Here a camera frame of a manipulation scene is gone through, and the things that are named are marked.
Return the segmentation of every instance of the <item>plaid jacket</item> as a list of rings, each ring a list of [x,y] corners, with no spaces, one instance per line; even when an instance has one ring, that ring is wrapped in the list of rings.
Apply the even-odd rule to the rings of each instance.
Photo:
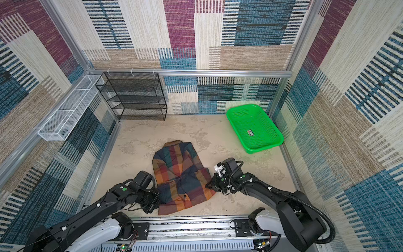
[[[215,192],[205,188],[211,180],[192,143],[166,143],[154,155],[153,168],[160,192],[158,215],[168,215],[210,199]]]

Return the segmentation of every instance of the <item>beige floor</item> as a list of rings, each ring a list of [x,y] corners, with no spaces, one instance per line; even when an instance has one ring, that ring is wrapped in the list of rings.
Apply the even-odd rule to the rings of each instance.
[[[168,115],[166,121],[125,120],[101,175],[93,202],[117,183],[134,178],[141,170],[154,175],[152,158],[164,143],[173,140],[192,142],[201,162],[214,174],[214,165],[233,157],[244,161],[243,172],[282,190],[294,192],[295,187],[280,148],[247,154],[225,115]],[[242,193],[224,196],[216,193],[210,200],[174,213],[189,215],[249,214],[265,204]],[[129,217],[157,216],[158,210],[145,214],[138,210],[124,211]]]

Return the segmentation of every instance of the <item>cable sleeve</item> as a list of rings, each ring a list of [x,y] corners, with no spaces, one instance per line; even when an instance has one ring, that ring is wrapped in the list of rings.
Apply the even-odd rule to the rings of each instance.
[[[260,183],[260,184],[262,184],[262,185],[264,185],[264,186],[270,186],[270,185],[264,183],[263,181],[256,180],[256,179],[253,179],[253,182]],[[307,203],[307,202],[305,202],[305,201],[303,201],[303,200],[301,200],[301,199],[299,199],[299,198],[297,198],[297,197],[295,197],[295,196],[292,196],[292,195],[289,195],[289,194],[284,194],[284,193],[279,192],[279,191],[277,191],[277,190],[273,190],[273,188],[272,188],[272,190],[270,190],[270,191],[271,191],[272,193],[274,193],[274,194],[277,194],[277,195],[286,197],[286,198],[288,198],[288,199],[290,199],[290,200],[293,200],[293,201],[296,201],[296,202],[298,202],[298,203],[300,203],[300,204],[303,204],[304,206],[306,206],[306,207],[312,209],[313,211],[317,212],[317,213],[319,214],[319,216],[321,216],[321,217],[325,220],[325,222],[326,222],[326,223],[328,224],[328,226],[329,226],[330,234],[329,234],[329,236],[328,236],[327,238],[325,238],[325,239],[316,240],[316,241],[315,241],[316,244],[325,244],[325,243],[329,243],[329,242],[331,242],[331,241],[336,237],[336,229],[334,228],[334,225],[333,225],[332,221],[331,221],[331,220],[329,219],[329,217],[327,217],[326,214],[324,214],[320,209],[318,209],[318,208],[312,206],[311,204],[309,204],[309,203]]]

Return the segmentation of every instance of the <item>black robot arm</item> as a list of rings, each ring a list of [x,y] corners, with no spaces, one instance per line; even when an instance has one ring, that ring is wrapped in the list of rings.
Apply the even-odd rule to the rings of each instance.
[[[241,170],[242,165],[242,161],[235,161],[233,158],[217,164],[221,176],[215,173],[206,187],[224,195],[242,192],[274,209],[278,213],[286,237],[300,251],[306,251],[313,243],[324,244],[334,239],[335,229],[332,222],[311,205],[305,194],[272,187],[251,173],[244,174]],[[330,235],[326,239],[318,240],[326,232],[326,225],[321,217],[329,225]]]
[[[153,187],[147,189],[151,181]],[[127,204],[138,203],[145,213],[152,212],[159,207],[159,193],[154,186],[154,177],[140,171],[134,179],[113,186],[97,202],[71,218],[50,228],[42,225],[34,229],[28,237],[24,252],[63,252],[87,230]],[[119,212],[112,215],[112,218],[122,227],[120,235],[131,235],[131,232],[125,232],[127,229],[123,228],[124,225],[129,225],[131,230],[131,220],[127,216]]]

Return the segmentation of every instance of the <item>green plastic basket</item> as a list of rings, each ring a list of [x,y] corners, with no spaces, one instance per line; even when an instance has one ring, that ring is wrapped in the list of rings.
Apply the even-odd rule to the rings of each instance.
[[[264,110],[255,104],[231,108],[227,118],[249,154],[279,146],[284,137]]]

